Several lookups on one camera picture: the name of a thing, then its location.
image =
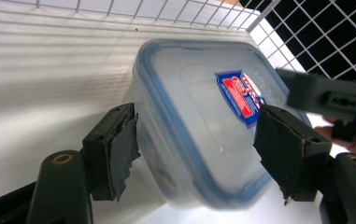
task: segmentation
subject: container label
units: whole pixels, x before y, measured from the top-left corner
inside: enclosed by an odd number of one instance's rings
[[[235,115],[247,126],[253,126],[259,118],[265,99],[253,81],[242,71],[216,73],[221,94]]]

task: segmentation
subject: white wire grid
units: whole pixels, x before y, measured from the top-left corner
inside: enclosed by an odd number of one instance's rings
[[[256,9],[264,3],[264,0],[254,10],[247,9],[247,5],[252,0],[243,7],[239,1],[230,5],[226,0],[0,0],[0,2],[101,13],[106,16],[246,30],[260,15]]]
[[[297,2],[297,0],[293,0],[293,2],[296,4],[295,9],[288,15],[286,16],[284,19],[281,18],[281,16],[279,16],[279,14],[272,8],[271,10],[277,15],[277,17],[280,20],[280,23],[275,27],[275,29],[273,29],[271,26],[269,26],[269,24],[263,24],[262,22],[259,23],[259,26],[256,28],[258,29],[255,32],[263,32],[263,35],[265,35],[263,37],[262,40],[258,40],[255,39],[255,41],[258,41],[257,44],[259,45],[259,47],[261,48],[262,45],[267,45],[270,46],[270,43],[274,46],[274,48],[272,48],[271,52],[268,52],[268,54],[266,55],[266,58],[270,61],[273,60],[273,57],[278,55],[280,58],[280,55],[283,56],[283,58],[286,60],[286,62],[281,66],[282,68],[288,68],[288,69],[292,69],[294,71],[303,71],[304,69],[297,63],[297,58],[299,56],[301,56],[302,54],[306,53],[309,55],[309,57],[313,60],[313,62],[315,63],[315,65],[313,65],[311,68],[307,69],[307,72],[313,72],[313,70],[315,68],[319,68],[322,73],[327,76],[328,78],[332,78],[332,79],[336,79],[339,77],[342,77],[343,75],[345,75],[348,71],[353,70],[356,72],[356,63],[353,63],[349,57],[347,57],[347,55],[345,55],[345,53],[342,51],[342,49],[346,48],[348,45],[350,45],[352,42],[354,42],[356,40],[356,36],[353,37],[348,43],[344,44],[342,47],[338,47],[336,45],[336,43],[332,40],[332,38],[330,38],[330,36],[328,36],[328,34],[330,34],[333,30],[335,30],[339,25],[341,25],[344,21],[348,21],[350,23],[350,25],[352,25],[355,29],[356,29],[356,24],[355,22],[351,19],[351,17],[356,13],[356,9],[354,9],[351,13],[346,14],[344,12],[344,10],[342,10],[342,8],[340,8],[340,6],[337,5],[337,3],[334,0],[330,0],[329,4],[320,12],[318,12],[315,16],[311,17],[310,14],[303,8],[303,3],[305,2],[301,1],[300,3]],[[329,7],[335,7],[343,16],[344,19],[341,20],[339,23],[337,23],[336,25],[334,25],[331,29],[329,29],[329,31],[324,32],[321,28],[320,25],[317,24],[317,22],[315,21],[316,18],[318,18],[318,16],[324,12],[327,8]],[[292,29],[290,29],[289,25],[286,24],[286,20],[296,11],[296,10],[301,10],[302,12],[304,12],[304,14],[309,18],[309,21],[303,26],[301,27],[298,31],[294,32]],[[321,36],[316,39],[313,43],[311,43],[309,46],[305,46],[302,41],[300,40],[300,38],[297,37],[297,35],[302,32],[308,25],[310,24],[314,24],[317,29],[321,32]],[[276,34],[276,30],[278,27],[285,25],[286,28],[289,30],[289,32],[291,33],[291,37],[286,40],[285,42],[283,42],[282,40],[280,40],[280,38],[277,36]],[[319,43],[323,38],[326,38],[330,44],[335,48],[335,51],[329,55],[327,55],[326,57],[324,57],[322,60],[317,61],[315,59],[315,57],[311,54],[311,52],[309,51],[309,49],[311,47],[313,47],[315,44]],[[303,50],[298,53],[297,55],[291,55],[288,51],[287,51],[287,44],[292,41],[293,39],[295,39],[303,48]],[[339,74],[328,74],[327,71],[322,67],[322,63],[324,63],[325,61],[329,60],[331,57],[333,57],[334,55],[339,54],[342,56],[342,58],[344,58],[344,60],[349,64],[349,68],[340,72]]]

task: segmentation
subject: red and blue label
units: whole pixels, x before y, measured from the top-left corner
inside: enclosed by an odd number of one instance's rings
[[[215,74],[221,94],[235,115],[251,127],[257,123],[265,99],[253,81],[242,71]]]

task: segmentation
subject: white surface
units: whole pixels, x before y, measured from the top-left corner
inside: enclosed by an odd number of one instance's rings
[[[138,48],[154,37],[253,43],[245,33],[0,4],[0,196],[35,181],[49,154],[80,149],[120,103]],[[95,223],[320,223],[318,201],[285,207],[275,184],[245,211],[162,206],[143,167],[135,162],[121,203],[93,204]]]

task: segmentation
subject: plastic food container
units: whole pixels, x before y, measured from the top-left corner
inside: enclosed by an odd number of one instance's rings
[[[125,101],[158,187],[178,206],[242,208],[270,180],[252,146],[258,106],[286,106],[288,89],[260,51],[241,42],[151,40],[137,54]]]

